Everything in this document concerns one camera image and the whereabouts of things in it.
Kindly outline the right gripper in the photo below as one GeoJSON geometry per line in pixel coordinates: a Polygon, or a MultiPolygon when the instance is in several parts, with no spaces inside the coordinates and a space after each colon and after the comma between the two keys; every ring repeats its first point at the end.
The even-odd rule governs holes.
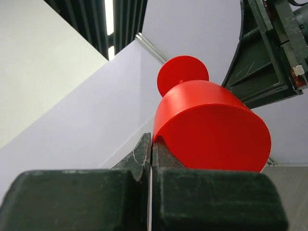
{"type": "Polygon", "coordinates": [[[242,0],[241,31],[222,86],[248,108],[308,87],[308,3],[242,0]]]}

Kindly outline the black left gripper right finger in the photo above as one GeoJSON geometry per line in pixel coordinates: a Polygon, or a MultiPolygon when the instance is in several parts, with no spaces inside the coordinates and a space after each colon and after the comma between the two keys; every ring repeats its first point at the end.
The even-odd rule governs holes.
{"type": "Polygon", "coordinates": [[[279,193],[267,175],[189,169],[163,138],[152,147],[152,230],[288,230],[279,193]]]}

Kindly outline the red plastic wine glass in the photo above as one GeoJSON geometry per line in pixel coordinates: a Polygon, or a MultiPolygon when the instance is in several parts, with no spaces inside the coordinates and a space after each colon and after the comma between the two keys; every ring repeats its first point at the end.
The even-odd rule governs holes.
{"type": "Polygon", "coordinates": [[[210,82],[200,60],[168,60],[157,87],[162,100],[153,142],[164,142],[187,168],[262,171],[271,151],[268,127],[230,91],[210,82]]]}

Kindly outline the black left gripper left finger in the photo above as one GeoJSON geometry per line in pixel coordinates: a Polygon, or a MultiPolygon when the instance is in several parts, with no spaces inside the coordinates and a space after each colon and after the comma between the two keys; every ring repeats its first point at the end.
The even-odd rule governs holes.
{"type": "Polygon", "coordinates": [[[151,134],[110,169],[33,170],[11,184],[3,231],[145,231],[151,134]]]}

